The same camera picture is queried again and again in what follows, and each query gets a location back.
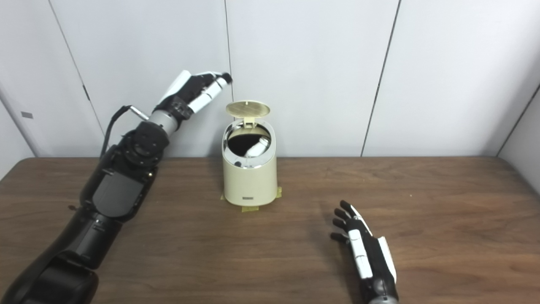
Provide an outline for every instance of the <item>gray metal band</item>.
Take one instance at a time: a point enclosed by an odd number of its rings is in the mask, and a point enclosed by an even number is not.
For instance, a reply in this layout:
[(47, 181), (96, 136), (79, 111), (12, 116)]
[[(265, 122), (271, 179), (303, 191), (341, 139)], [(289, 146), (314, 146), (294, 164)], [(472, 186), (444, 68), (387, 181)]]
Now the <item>gray metal band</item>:
[(171, 135), (178, 128), (178, 123), (176, 122), (176, 119), (174, 119), (171, 114), (163, 110), (154, 111), (154, 113), (150, 115), (148, 121), (160, 126), (163, 131), (167, 133), (168, 137), (171, 137)]

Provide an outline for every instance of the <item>trash can lid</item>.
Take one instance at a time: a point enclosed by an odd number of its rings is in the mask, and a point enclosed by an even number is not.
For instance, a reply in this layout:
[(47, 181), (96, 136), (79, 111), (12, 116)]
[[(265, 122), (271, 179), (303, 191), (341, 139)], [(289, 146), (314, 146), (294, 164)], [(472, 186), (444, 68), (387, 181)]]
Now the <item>trash can lid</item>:
[(227, 105), (227, 113), (236, 118), (261, 118), (270, 113), (270, 108), (255, 100), (242, 100)]

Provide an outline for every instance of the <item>cream trash can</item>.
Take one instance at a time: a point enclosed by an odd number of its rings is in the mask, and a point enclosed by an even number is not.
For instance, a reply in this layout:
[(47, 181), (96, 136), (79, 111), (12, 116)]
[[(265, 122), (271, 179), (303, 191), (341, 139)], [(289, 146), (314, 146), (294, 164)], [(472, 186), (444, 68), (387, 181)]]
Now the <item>cream trash can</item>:
[(235, 118), (223, 134), (224, 196), (231, 204), (261, 206), (271, 203), (278, 193), (275, 133), (272, 126), (257, 118), (270, 108), (257, 101), (227, 105)]

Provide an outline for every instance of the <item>masking tape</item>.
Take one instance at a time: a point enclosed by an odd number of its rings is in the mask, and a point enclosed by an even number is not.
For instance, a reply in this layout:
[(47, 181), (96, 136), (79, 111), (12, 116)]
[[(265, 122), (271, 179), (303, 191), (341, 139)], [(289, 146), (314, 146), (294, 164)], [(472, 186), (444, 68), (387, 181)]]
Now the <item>masking tape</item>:
[[(278, 187), (278, 193), (276, 193), (275, 198), (276, 198), (276, 199), (279, 199), (281, 196), (282, 196), (282, 189), (281, 189), (281, 187)], [(222, 200), (222, 201), (225, 200), (225, 194), (224, 194), (224, 193), (221, 194), (220, 200)], [(251, 212), (251, 211), (259, 211), (259, 206), (255, 206), (255, 207), (242, 207), (242, 212)]]
[(250, 212), (250, 211), (259, 211), (259, 206), (254, 206), (254, 207), (243, 206), (242, 207), (242, 212)]

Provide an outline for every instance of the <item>wooden table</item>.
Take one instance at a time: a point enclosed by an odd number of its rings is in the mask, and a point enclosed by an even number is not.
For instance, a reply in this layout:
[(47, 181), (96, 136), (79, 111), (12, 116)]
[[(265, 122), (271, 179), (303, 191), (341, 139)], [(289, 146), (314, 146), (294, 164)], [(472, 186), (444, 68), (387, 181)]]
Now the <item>wooden table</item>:
[[(32, 158), (0, 182), (0, 293), (64, 228), (95, 158)], [(220, 200), (221, 160), (171, 159), (101, 268), (93, 303), (359, 303), (328, 237), (340, 199), (385, 235), (401, 303), (539, 303), (538, 196), (503, 160), (281, 158), (283, 197)]]

